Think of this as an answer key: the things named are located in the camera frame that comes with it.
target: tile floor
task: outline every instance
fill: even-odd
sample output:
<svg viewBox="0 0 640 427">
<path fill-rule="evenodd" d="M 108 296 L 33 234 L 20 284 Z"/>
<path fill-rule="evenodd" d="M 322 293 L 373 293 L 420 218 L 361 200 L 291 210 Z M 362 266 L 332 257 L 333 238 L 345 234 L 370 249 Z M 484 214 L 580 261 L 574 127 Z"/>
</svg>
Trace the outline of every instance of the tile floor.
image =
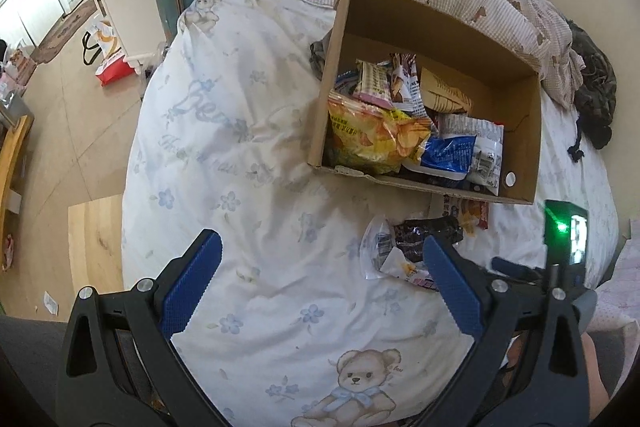
<svg viewBox="0 0 640 427">
<path fill-rule="evenodd" d="M 14 265 L 0 273 L 8 315 L 66 320 L 74 301 L 68 259 L 67 209 L 124 191 L 129 150 L 138 124 L 135 75 L 100 87 L 98 62 L 82 62 L 78 30 L 31 77 L 24 101 L 34 114 Z M 58 316 L 43 304 L 58 302 Z"/>
</svg>

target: open cardboard box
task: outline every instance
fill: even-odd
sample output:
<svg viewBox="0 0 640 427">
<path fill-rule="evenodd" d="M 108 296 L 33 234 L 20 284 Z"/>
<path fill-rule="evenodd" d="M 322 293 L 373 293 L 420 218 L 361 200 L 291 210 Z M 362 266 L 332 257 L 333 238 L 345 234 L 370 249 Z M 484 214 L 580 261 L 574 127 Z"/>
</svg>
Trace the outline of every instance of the open cardboard box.
<svg viewBox="0 0 640 427">
<path fill-rule="evenodd" d="M 527 63 L 471 25 L 414 0 L 335 0 L 334 7 L 309 164 L 411 190 L 496 203 L 533 203 L 540 161 L 540 81 Z M 438 187 L 415 181 L 415 176 L 371 176 L 328 166 L 324 143 L 332 130 L 327 98 L 336 76 L 353 70 L 357 58 L 379 62 L 393 52 L 417 54 L 418 72 L 426 67 L 460 88 L 474 102 L 470 116 L 504 124 L 498 196 Z M 507 186 L 504 180 L 510 172 L 515 182 Z"/>
</svg>

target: blue bow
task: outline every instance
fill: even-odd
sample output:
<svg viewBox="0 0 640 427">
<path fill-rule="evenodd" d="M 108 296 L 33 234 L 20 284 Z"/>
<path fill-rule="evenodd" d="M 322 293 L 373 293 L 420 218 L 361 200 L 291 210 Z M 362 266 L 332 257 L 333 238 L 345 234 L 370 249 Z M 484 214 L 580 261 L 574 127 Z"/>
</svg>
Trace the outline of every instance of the blue bow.
<svg viewBox="0 0 640 427">
<path fill-rule="evenodd" d="M 343 406 L 353 398 L 363 404 L 365 409 L 368 409 L 373 405 L 373 400 L 371 399 L 371 397 L 378 393 L 382 393 L 382 389 L 380 389 L 379 387 L 369 387 L 361 393 L 349 391 L 348 389 L 345 389 L 343 387 L 336 387 L 333 391 L 331 391 L 331 396 L 334 396 L 336 400 L 332 401 L 329 405 L 325 405 L 322 410 L 324 412 L 335 411 L 336 409 L 338 409 L 338 407 Z"/>
</svg>

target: small display screen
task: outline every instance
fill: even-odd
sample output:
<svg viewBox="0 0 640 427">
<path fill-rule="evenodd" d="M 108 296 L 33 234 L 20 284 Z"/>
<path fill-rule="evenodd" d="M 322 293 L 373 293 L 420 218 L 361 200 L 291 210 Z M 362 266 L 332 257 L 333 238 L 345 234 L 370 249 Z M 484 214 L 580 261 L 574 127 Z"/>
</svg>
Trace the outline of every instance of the small display screen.
<svg viewBox="0 0 640 427">
<path fill-rule="evenodd" d="M 571 216 L 571 257 L 570 264 L 584 263 L 587 252 L 587 218 Z"/>
</svg>

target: metal screw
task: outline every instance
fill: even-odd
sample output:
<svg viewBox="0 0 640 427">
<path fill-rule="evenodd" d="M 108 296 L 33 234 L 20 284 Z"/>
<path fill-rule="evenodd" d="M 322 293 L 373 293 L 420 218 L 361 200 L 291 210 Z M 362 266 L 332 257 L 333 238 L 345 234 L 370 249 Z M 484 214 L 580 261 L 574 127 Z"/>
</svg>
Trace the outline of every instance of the metal screw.
<svg viewBox="0 0 640 427">
<path fill-rule="evenodd" d="M 141 279 L 140 281 L 138 281 L 138 284 L 136 284 L 136 288 L 139 292 L 148 292 L 153 287 L 153 279 Z"/>
<path fill-rule="evenodd" d="M 94 293 L 94 289 L 91 286 L 85 286 L 78 292 L 78 297 L 81 299 L 88 299 Z"/>
<path fill-rule="evenodd" d="M 564 290 L 562 288 L 553 288 L 551 290 L 551 295 L 554 296 L 554 299 L 557 299 L 559 301 L 563 301 L 566 297 L 566 293 L 564 293 Z"/>
<path fill-rule="evenodd" d="M 491 282 L 491 288 L 498 293 L 505 293 L 509 289 L 509 285 L 502 279 L 494 279 Z"/>
</svg>

